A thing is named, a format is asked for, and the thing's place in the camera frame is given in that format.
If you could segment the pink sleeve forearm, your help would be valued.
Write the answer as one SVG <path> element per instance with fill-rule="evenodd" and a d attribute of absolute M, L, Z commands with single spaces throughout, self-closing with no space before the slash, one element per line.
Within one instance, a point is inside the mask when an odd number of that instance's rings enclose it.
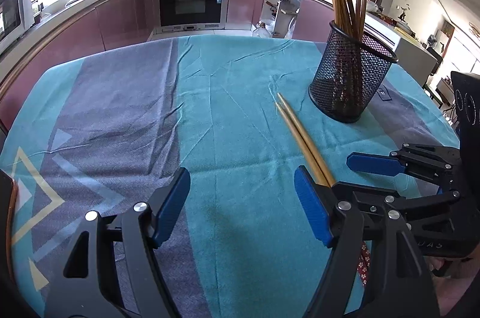
<path fill-rule="evenodd" d="M 479 273 L 475 277 L 433 277 L 441 317 L 479 317 Z"/>

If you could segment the right hand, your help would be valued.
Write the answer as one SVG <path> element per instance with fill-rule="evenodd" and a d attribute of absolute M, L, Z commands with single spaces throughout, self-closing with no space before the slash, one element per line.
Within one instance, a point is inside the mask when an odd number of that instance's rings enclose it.
<path fill-rule="evenodd" d="M 479 262 L 473 257 L 463 259 L 425 257 L 425 261 L 438 278 L 474 278 L 479 270 Z"/>

